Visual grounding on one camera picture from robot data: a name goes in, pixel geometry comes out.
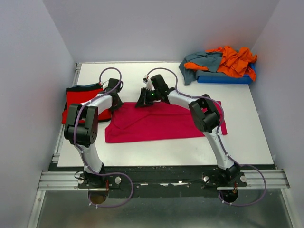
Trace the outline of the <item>crimson pink t-shirt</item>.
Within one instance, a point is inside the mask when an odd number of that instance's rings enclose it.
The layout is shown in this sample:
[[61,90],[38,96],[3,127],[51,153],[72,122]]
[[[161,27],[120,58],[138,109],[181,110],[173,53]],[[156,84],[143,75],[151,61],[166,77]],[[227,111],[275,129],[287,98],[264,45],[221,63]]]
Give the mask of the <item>crimson pink t-shirt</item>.
[[136,108],[127,102],[114,111],[105,129],[106,143],[133,143],[153,140],[203,137],[194,125],[190,111],[167,103]]

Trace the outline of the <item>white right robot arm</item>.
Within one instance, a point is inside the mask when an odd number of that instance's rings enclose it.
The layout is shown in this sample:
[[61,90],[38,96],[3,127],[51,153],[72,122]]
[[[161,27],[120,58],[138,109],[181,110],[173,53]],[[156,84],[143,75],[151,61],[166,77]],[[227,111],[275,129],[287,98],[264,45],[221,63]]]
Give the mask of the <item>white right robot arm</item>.
[[240,173],[240,165],[230,158],[224,147],[221,132],[223,118],[217,110],[220,104],[208,95],[190,96],[178,91],[177,88],[169,88],[161,75],[151,78],[145,76],[143,82],[145,87],[141,88],[135,107],[148,107],[160,101],[189,110],[195,127],[207,138],[216,157],[219,170],[214,177],[209,174],[209,179],[218,186],[229,186],[234,183]]

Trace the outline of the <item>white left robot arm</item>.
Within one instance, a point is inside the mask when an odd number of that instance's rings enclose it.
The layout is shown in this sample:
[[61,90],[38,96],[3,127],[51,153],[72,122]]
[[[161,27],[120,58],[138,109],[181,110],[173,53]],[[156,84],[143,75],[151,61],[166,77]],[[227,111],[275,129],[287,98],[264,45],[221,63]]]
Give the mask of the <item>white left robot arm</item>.
[[98,134],[98,116],[105,110],[119,109],[123,102],[118,93],[123,82],[111,78],[102,92],[80,104],[71,104],[65,124],[64,137],[73,145],[83,162],[84,182],[96,188],[105,183],[105,167],[100,160],[95,141]]

